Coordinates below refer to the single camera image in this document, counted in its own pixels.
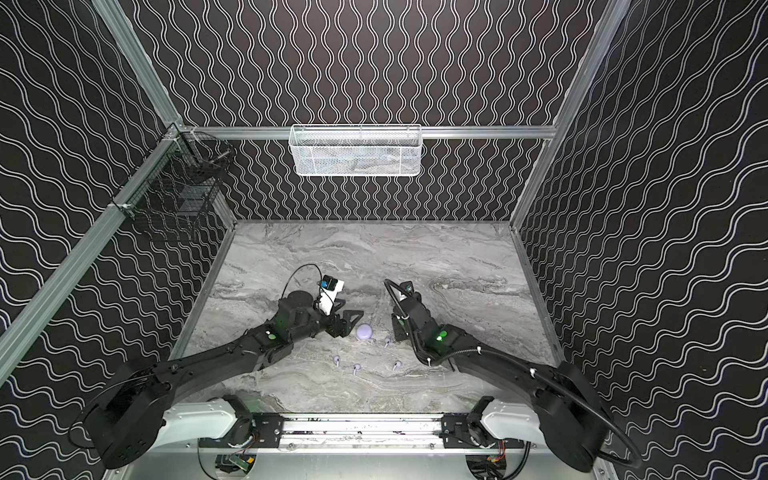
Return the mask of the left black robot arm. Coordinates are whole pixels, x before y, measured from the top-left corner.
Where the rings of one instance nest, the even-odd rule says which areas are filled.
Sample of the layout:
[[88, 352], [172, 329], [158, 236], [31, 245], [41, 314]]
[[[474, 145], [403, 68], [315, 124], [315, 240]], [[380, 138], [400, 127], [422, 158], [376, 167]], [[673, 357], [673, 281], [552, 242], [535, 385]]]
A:
[[179, 359], [121, 365], [82, 412], [80, 422], [92, 448], [108, 469], [128, 465], [159, 439], [168, 424], [163, 414], [179, 401], [277, 363], [300, 340], [322, 332], [334, 338], [348, 336], [364, 312], [345, 310], [345, 304], [334, 301], [325, 313], [310, 293], [294, 291], [279, 300], [272, 318], [229, 343]]

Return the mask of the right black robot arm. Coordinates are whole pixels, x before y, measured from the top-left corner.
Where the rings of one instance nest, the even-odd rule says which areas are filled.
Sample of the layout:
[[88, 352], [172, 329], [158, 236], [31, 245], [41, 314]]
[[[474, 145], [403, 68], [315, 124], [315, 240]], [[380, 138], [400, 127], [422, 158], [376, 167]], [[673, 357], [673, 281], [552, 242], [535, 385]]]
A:
[[536, 416], [540, 442], [569, 467], [587, 472], [597, 459], [638, 468], [638, 446], [613, 420], [581, 371], [568, 362], [552, 367], [493, 348], [466, 330], [439, 324], [418, 293], [389, 294], [393, 323], [404, 329], [416, 358], [449, 366], [516, 395]]

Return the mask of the purple earbud charging case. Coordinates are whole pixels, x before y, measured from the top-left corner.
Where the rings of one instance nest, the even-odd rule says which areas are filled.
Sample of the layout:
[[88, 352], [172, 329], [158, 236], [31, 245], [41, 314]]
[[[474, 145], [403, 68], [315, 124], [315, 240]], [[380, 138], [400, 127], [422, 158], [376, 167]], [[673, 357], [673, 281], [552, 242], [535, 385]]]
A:
[[367, 341], [373, 338], [373, 328], [369, 324], [361, 324], [356, 328], [356, 337], [361, 341]]

